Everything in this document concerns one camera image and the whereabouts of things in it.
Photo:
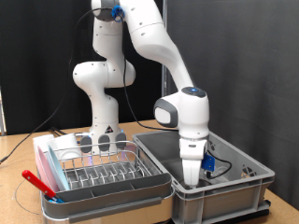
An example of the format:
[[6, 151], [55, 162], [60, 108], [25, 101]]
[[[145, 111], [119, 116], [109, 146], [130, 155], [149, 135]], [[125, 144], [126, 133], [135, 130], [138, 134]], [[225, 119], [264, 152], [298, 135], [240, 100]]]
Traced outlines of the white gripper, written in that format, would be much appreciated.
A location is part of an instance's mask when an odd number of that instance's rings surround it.
[[204, 158], [206, 149], [206, 139], [191, 141], [188, 139], [179, 139], [180, 157], [182, 158], [183, 171], [187, 173], [184, 176], [184, 182], [191, 188], [196, 188], [199, 182], [199, 170]]

